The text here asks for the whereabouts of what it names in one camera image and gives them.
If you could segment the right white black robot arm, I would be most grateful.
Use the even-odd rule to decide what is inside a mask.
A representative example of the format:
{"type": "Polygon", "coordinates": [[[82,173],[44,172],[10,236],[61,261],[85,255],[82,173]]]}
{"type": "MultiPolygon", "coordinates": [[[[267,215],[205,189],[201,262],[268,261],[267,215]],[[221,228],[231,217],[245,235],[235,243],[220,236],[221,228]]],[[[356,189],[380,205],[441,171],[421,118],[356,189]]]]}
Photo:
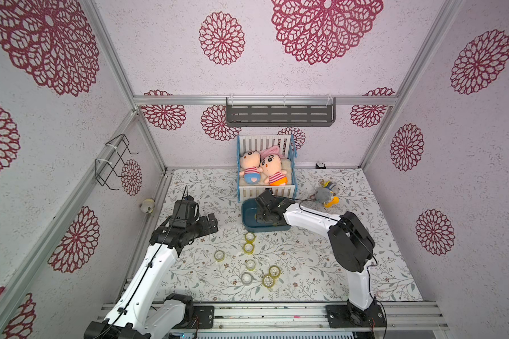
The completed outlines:
{"type": "Polygon", "coordinates": [[[333,329],[387,328],[383,306],[371,293],[369,268],[376,265],[376,243],[356,214],[323,213],[301,206],[298,199],[275,196],[264,190],[254,199],[244,201],[242,221],[250,232],[273,232],[299,227],[325,237],[335,261],[346,271],[349,296],[345,305],[325,307],[333,329]]]}

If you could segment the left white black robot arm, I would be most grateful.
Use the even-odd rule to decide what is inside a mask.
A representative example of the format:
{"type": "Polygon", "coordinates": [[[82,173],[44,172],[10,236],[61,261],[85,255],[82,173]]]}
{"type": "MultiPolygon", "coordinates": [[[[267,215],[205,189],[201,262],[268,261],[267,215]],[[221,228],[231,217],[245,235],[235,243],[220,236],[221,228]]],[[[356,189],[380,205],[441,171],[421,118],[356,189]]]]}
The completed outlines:
{"type": "Polygon", "coordinates": [[[103,321],[89,324],[83,337],[166,338],[174,328],[199,330],[207,316],[196,314],[190,296],[172,293],[153,314],[150,311],[165,273],[182,250],[197,238],[216,232],[215,215],[202,216],[199,204],[185,188],[172,215],[153,231],[146,255],[127,289],[103,321]]]}

